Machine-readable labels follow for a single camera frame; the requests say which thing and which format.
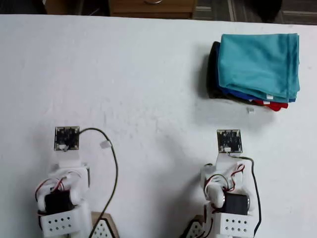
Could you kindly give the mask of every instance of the teal towel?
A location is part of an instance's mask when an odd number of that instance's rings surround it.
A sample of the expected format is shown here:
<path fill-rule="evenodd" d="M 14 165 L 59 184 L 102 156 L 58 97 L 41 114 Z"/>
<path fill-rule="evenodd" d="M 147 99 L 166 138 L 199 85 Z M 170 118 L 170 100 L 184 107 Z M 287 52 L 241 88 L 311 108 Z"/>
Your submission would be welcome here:
<path fill-rule="evenodd" d="M 300 90 L 298 34 L 222 35 L 219 85 L 287 103 Z"/>

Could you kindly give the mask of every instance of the cable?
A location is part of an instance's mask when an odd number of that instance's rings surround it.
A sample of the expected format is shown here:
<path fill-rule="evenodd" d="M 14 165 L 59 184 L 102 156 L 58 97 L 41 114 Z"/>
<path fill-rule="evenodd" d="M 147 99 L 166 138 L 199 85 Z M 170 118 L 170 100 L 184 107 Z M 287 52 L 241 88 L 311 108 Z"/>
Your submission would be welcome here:
<path fill-rule="evenodd" d="M 207 238 L 211 232 L 211 229 L 212 229 L 212 225 L 213 225 L 213 218 L 211 219 L 211 224 L 210 224 L 210 228 L 209 228 L 209 232 L 207 233 L 207 235 L 205 235 L 203 237 L 203 235 L 205 234 L 205 232 L 201 233 L 200 235 L 194 237 L 194 238 Z"/>
<path fill-rule="evenodd" d="M 207 195 L 206 195 L 206 194 L 207 194 L 207 186 L 209 185 L 209 183 L 211 182 L 211 180 L 212 180 L 214 177 L 216 177 L 216 176 L 220 176 L 220 177 L 222 177 L 222 178 L 226 181 L 226 183 L 227 183 L 227 188 L 223 187 L 223 189 L 224 189 L 224 190 L 228 190 L 228 189 L 229 189 L 229 183 L 228 183 L 228 180 L 225 178 L 225 176 L 223 176 L 223 175 L 221 175 L 221 174 L 214 174 L 214 175 L 212 175 L 211 177 L 209 177 L 209 179 L 206 180 L 206 185 L 205 185 L 205 187 L 204 187 L 205 196 L 207 196 Z"/>
<path fill-rule="evenodd" d="M 255 236 L 257 231 L 258 231 L 258 228 L 259 228 L 259 226 L 261 224 L 261 221 L 262 221 L 262 214 L 261 214 L 261 202 L 260 202 L 260 196 L 259 196 L 259 191 L 258 191 L 257 180 L 256 180 L 256 177 L 254 175 L 254 161 L 253 161 L 253 159 L 251 159 L 249 157 L 233 156 L 233 155 L 230 155 L 230 153 L 228 153 L 228 155 L 230 157 L 232 157 L 232 158 L 238 158 L 238 159 L 242 159 L 242 160 L 249 160 L 252 163 L 251 172 L 252 172 L 252 177 L 253 177 L 253 180 L 254 180 L 254 185 L 255 185 L 255 188 L 256 188 L 256 193 L 257 193 L 257 198 L 258 198 L 258 207 L 259 207 L 259 222 L 258 222 L 258 224 L 256 225 L 256 227 L 254 229 L 254 236 Z"/>
<path fill-rule="evenodd" d="M 110 204 L 110 202 L 111 202 L 111 200 L 113 198 L 113 195 L 115 193 L 115 190 L 116 190 L 116 187 L 117 187 L 117 183 L 118 183 L 118 170 L 119 169 L 118 169 L 118 162 L 117 162 L 117 157 L 115 155 L 114 147 L 113 147 L 113 144 L 112 144 L 111 140 L 109 139 L 109 137 L 102 130 L 100 130 L 98 128 L 94 128 L 94 127 L 83 129 L 82 131 L 79 132 L 79 134 L 81 134 L 81 133 L 83 133 L 83 132 L 85 132 L 87 130 L 96 130 L 96 131 L 100 132 L 106 138 L 106 140 L 110 142 L 111 150 L 112 150 L 112 153 L 113 153 L 113 159 L 114 159 L 114 163 L 115 163 L 115 181 L 114 181 L 114 185 L 113 185 L 113 190 L 112 190 L 112 193 L 111 193 L 111 196 L 110 196 L 109 200 L 107 201 L 104 209 L 100 213 L 96 223 L 93 226 L 93 229 L 90 232 L 89 238 L 91 238 L 93 236 L 94 230 L 95 230 L 99 220 L 103 217 L 103 215 L 105 213 L 105 210 L 107 209 L 107 207 L 109 206 L 109 204 Z"/>
<path fill-rule="evenodd" d="M 48 178 L 48 179 L 46 179 L 46 180 L 40 182 L 40 184 L 36 187 L 36 189 L 35 189 L 35 200 L 36 200 L 36 201 L 38 201 L 37 193 L 38 193 L 38 191 L 40 190 L 40 188 L 41 188 L 45 183 L 47 183 L 48 181 L 50 181 L 50 180 L 52 180 L 52 179 L 57 180 L 57 183 L 59 182 L 59 179 L 58 179 L 58 178 Z M 61 186 L 62 190 L 64 190 L 64 184 L 63 184 L 62 182 L 58 185 L 58 187 L 59 187 L 59 186 Z"/>
<path fill-rule="evenodd" d="M 245 169 L 245 165 L 239 164 L 239 166 L 238 166 L 238 168 L 236 169 L 236 171 L 234 171 L 234 172 L 230 175 L 231 180 L 232 180 L 232 187 L 231 187 L 230 189 L 228 189 L 227 192 L 233 192 L 233 191 L 235 190 L 235 188 L 236 188 L 236 182 L 235 182 L 233 176 L 234 176 L 235 174 L 239 173 L 239 172 L 242 172 L 242 173 L 243 173 L 244 169 Z"/>

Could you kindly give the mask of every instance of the black wire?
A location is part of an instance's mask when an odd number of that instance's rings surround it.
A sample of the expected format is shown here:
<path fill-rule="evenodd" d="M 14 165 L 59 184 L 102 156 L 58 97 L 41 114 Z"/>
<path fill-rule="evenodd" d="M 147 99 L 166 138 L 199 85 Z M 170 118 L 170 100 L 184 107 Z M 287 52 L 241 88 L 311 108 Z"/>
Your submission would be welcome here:
<path fill-rule="evenodd" d="M 82 131 L 79 132 L 79 134 L 81 134 L 81 133 L 83 133 L 83 132 L 85 132 L 85 131 L 87 131 L 87 130 L 96 130 L 96 131 L 100 132 L 100 133 L 106 138 L 106 140 L 110 142 L 110 144 L 111 144 L 111 150 L 112 150 L 112 153 L 113 153 L 113 159 L 114 159 L 114 163 L 115 163 L 115 181 L 114 181 L 113 190 L 112 190 L 112 193 L 111 193 L 111 196 L 110 196 L 108 202 L 106 203 L 104 209 L 102 210 L 102 212 L 100 213 L 98 219 L 96 220 L 93 229 L 92 229 L 91 232 L 90 232 L 89 238 L 91 238 L 91 237 L 93 236 L 94 230 L 95 230 L 95 228 L 97 227 L 97 224 L 98 224 L 99 220 L 103 217 L 103 215 L 104 215 L 104 213 L 105 213 L 105 210 L 107 209 L 107 207 L 109 206 L 109 204 L 110 204 L 110 202 L 111 202 L 111 200 L 112 200 L 112 198 L 113 198 L 113 195 L 114 195 L 114 193 L 115 193 L 115 189 L 116 189 L 117 183 L 118 183 L 118 170 L 119 170 L 119 169 L 118 169 L 117 157 L 116 157 L 116 155 L 115 155 L 115 151 L 114 151 L 112 142 L 111 142 L 111 140 L 109 139 L 109 137 L 108 137 L 102 130 L 100 130 L 100 129 L 98 129 L 98 128 L 94 128 L 94 127 L 90 127 L 90 128 L 83 129 Z"/>
<path fill-rule="evenodd" d="M 262 215 L 261 215 L 261 202 L 260 202 L 260 196 L 259 196 L 259 191 L 258 191 L 258 185 L 257 185 L 257 180 L 256 180 L 256 177 L 254 175 L 254 161 L 253 159 L 249 158 L 249 157 L 239 157 L 239 156 L 232 156 L 228 153 L 228 155 L 230 157 L 233 157 L 233 158 L 239 158 L 239 159 L 243 159 L 243 160 L 249 160 L 252 162 L 252 166 L 251 166 L 251 171 L 252 171 L 252 177 L 253 177 L 253 180 L 254 180 L 254 185 L 256 187 L 256 193 L 257 193 L 257 197 L 258 197 L 258 207 L 259 207 L 259 222 L 258 224 L 256 225 L 255 229 L 254 229 L 254 236 L 256 235 L 257 231 L 258 231 L 258 228 L 261 224 L 261 221 L 262 221 Z"/>
<path fill-rule="evenodd" d="M 213 218 L 211 219 L 211 224 L 210 224 L 210 228 L 209 228 L 208 234 L 205 235 L 204 237 L 202 237 L 205 234 L 205 232 L 203 232 L 202 234 L 200 234 L 199 236 L 197 236 L 195 238 L 207 238 L 209 236 L 210 232 L 211 232 L 212 226 L 213 226 Z"/>

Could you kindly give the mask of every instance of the stack of folded clothes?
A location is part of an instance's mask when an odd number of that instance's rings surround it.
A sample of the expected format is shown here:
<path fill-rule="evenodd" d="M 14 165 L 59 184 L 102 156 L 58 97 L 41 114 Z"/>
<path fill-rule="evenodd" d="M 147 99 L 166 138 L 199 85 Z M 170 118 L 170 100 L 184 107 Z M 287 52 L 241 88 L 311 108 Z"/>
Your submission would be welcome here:
<path fill-rule="evenodd" d="M 209 56 L 209 97 L 288 108 L 300 90 L 298 65 L 298 34 L 222 35 Z"/>

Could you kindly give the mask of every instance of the white tabletop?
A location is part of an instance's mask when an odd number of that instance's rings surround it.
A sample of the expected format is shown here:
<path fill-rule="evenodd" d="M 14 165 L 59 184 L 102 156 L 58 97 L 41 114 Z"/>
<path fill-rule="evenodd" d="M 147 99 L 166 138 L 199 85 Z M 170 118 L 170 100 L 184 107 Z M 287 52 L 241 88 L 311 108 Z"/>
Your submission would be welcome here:
<path fill-rule="evenodd" d="M 223 33 L 300 35 L 295 103 L 278 113 L 206 98 L 206 56 Z M 254 158 L 258 238 L 313 237 L 317 222 L 317 27 L 78 16 L 0 16 L 0 233 L 41 237 L 34 189 L 56 160 L 55 126 L 95 126 L 119 162 L 108 212 L 122 238 L 176 238 L 205 203 L 197 176 L 217 156 L 216 130 L 241 129 Z M 86 132 L 88 196 L 101 211 L 114 163 Z"/>

